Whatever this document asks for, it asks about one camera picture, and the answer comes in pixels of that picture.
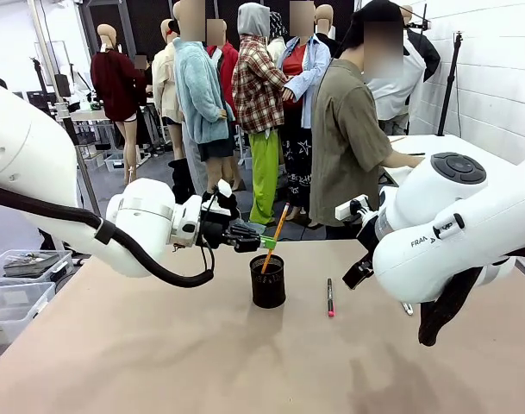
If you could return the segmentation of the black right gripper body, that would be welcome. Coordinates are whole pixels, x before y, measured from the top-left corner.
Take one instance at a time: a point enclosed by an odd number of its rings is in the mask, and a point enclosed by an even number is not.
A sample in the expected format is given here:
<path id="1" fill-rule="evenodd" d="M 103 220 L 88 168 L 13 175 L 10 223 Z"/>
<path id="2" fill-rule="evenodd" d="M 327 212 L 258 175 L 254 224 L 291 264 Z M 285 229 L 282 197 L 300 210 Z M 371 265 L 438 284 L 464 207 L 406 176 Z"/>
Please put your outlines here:
<path id="1" fill-rule="evenodd" d="M 371 259 L 379 243 L 375 230 L 378 213 L 367 209 L 359 209 L 358 216 L 356 221 L 356 224 L 359 226 L 357 240 L 367 250 L 367 257 Z"/>

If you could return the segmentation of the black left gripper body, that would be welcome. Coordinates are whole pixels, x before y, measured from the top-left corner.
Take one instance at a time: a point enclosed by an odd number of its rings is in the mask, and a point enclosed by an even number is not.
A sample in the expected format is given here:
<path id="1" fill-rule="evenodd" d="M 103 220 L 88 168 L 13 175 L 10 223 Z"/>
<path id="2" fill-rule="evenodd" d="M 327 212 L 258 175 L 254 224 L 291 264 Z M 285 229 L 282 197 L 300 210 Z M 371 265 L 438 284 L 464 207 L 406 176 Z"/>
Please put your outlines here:
<path id="1" fill-rule="evenodd" d="M 222 244 L 234 246 L 238 241 L 238 235 L 231 228 L 239 224 L 239 220 L 239 217 L 203 210 L 200 216 L 197 245 L 199 247 L 208 245 L 213 249 L 219 248 Z"/>

